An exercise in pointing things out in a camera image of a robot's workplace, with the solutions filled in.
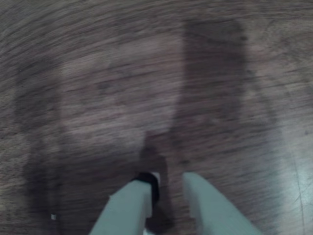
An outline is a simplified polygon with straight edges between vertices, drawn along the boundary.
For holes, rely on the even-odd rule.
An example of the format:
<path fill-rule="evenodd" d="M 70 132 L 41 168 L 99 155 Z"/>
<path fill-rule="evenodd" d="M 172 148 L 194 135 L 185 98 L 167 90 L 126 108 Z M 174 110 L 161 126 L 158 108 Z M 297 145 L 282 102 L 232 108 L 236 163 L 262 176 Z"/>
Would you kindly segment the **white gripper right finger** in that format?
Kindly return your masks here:
<path fill-rule="evenodd" d="M 258 230 L 220 191 L 202 176 L 183 174 L 183 195 L 199 235 L 260 235 Z"/>

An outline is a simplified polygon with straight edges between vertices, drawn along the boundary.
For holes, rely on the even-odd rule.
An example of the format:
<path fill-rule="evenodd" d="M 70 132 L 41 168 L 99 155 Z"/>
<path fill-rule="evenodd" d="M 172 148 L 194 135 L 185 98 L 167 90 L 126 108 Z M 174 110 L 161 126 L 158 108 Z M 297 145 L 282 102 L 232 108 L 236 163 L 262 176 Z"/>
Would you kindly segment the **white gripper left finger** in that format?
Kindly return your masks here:
<path fill-rule="evenodd" d="M 112 194 L 91 235 L 151 235 L 145 228 L 158 203 L 160 174 L 141 172 Z"/>

